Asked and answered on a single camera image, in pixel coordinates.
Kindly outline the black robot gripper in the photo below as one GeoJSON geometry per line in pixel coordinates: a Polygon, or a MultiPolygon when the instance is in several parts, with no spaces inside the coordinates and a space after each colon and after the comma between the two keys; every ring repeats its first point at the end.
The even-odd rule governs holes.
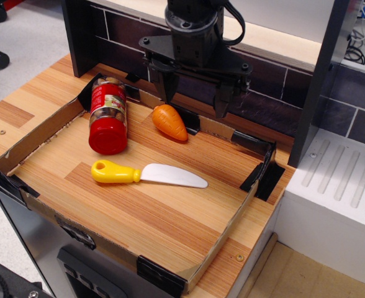
{"type": "Polygon", "coordinates": [[[233,40],[223,37],[223,17],[228,11],[245,28],[242,15],[230,1],[168,1],[164,10],[166,25],[171,33],[143,37],[139,44],[145,50],[150,81],[160,98],[169,103],[176,94],[178,71],[197,73],[222,82],[216,86],[214,111],[217,119],[224,118],[230,101],[240,95],[241,86],[248,85],[252,67],[230,51],[243,40],[240,34],[233,40]]]}

